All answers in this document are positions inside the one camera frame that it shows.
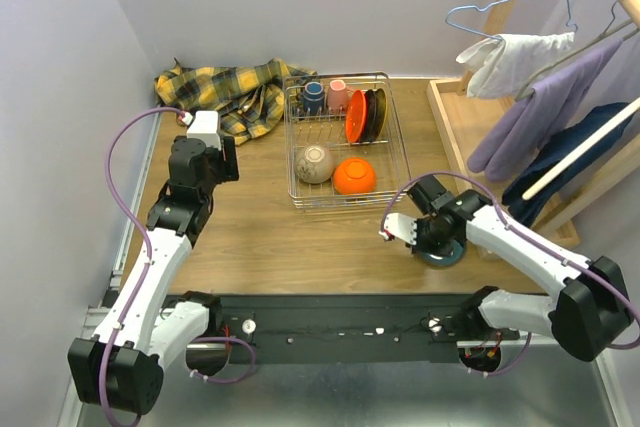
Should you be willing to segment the teal blue plate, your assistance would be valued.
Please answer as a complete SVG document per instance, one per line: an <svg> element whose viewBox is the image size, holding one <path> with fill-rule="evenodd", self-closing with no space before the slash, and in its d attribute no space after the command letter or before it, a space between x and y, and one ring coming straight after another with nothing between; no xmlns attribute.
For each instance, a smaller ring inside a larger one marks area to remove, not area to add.
<svg viewBox="0 0 640 427"><path fill-rule="evenodd" d="M423 252L416 250L414 255L435 268L447 268L457 264L466 254L466 244L457 240L452 240L447 244L440 245L435 252Z"/></svg>

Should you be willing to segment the orange bowl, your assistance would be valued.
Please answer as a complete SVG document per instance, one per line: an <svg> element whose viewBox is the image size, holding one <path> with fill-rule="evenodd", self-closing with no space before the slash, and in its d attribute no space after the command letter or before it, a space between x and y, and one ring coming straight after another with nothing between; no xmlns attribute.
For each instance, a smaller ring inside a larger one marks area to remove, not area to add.
<svg viewBox="0 0 640 427"><path fill-rule="evenodd" d="M355 195L373 192L377 179L376 172L368 161L351 157L336 167L332 181L339 194Z"/></svg>

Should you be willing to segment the blue mug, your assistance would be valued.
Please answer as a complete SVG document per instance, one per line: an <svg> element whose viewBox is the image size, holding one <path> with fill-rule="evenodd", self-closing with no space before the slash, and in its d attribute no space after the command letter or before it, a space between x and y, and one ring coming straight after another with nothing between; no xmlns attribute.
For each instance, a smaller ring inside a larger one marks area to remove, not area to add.
<svg viewBox="0 0 640 427"><path fill-rule="evenodd" d="M318 81L309 81L302 90L302 109L305 116L321 114L325 106L324 86Z"/></svg>

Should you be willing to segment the wire metal dish rack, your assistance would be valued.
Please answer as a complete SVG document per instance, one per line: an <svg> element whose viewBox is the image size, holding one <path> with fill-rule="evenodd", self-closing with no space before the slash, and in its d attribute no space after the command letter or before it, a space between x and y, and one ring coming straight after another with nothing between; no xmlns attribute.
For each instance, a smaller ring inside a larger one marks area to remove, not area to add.
<svg viewBox="0 0 640 427"><path fill-rule="evenodd" d="M345 132L346 114L332 113L327 106L319 110L304 105L304 86L316 81L325 90L333 80L345 82L349 94L360 90L380 92L385 98L386 118L374 140L351 143ZM398 120L390 77L380 71L334 75L303 74L289 76L283 84L285 145L288 189L293 205L299 209L347 208L380 205L388 202L396 190L410 178L404 138ZM295 156L311 145L325 146L340 163L351 157L368 161L376 174L370 193L341 194L331 179L309 184L295 173Z"/></svg>

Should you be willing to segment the pink white mug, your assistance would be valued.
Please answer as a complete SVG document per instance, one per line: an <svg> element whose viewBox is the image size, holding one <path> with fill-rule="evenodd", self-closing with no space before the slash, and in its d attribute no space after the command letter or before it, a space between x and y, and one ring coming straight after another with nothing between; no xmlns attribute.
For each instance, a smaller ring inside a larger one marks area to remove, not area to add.
<svg viewBox="0 0 640 427"><path fill-rule="evenodd" d="M346 83L342 79L334 79L329 82L326 105L329 113L337 115L345 112L349 104L349 93Z"/></svg>

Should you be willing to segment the yellow patterned plate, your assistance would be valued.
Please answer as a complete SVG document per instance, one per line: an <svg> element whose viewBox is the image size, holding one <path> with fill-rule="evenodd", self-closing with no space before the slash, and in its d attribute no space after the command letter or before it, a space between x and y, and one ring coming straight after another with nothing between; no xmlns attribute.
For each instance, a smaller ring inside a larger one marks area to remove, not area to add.
<svg viewBox="0 0 640 427"><path fill-rule="evenodd" d="M384 129L387 118L387 96L382 88L376 90L376 102L375 139L378 139Z"/></svg>

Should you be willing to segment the orange plate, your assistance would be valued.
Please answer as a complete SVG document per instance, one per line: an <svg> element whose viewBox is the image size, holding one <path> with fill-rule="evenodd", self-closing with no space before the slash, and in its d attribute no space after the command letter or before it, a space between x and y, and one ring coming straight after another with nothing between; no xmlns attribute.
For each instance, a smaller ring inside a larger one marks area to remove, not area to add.
<svg viewBox="0 0 640 427"><path fill-rule="evenodd" d="M353 92L349 101L345 118L345 136L350 144L359 142L364 132L367 117L365 93L362 90Z"/></svg>

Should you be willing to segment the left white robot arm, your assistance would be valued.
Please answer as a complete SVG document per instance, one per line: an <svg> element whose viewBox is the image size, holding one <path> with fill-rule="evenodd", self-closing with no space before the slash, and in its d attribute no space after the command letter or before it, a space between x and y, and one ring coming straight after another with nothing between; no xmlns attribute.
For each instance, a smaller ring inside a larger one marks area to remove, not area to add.
<svg viewBox="0 0 640 427"><path fill-rule="evenodd" d="M189 292L165 320L157 318L213 213L214 188L239 178L235 142L179 136L168 167L124 287L91 337L74 339L67 354L79 399L100 406L112 425L118 411L136 418L149 413L166 368L184 358L191 341L209 342L221 332L220 301L211 294Z"/></svg>

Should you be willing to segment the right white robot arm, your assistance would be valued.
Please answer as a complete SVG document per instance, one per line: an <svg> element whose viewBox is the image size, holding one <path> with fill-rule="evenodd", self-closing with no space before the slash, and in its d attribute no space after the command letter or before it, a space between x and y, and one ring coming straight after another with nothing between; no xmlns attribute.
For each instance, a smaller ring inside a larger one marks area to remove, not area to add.
<svg viewBox="0 0 640 427"><path fill-rule="evenodd" d="M454 316L464 337L480 339L510 329L554 339L581 361L594 360L633 322L620 267L601 256L571 252L508 217L475 190L455 196L427 176L407 191L419 218L390 214L387 233L431 265L449 266L467 243L485 248L540 286L542 295L515 294L485 286Z"/></svg>

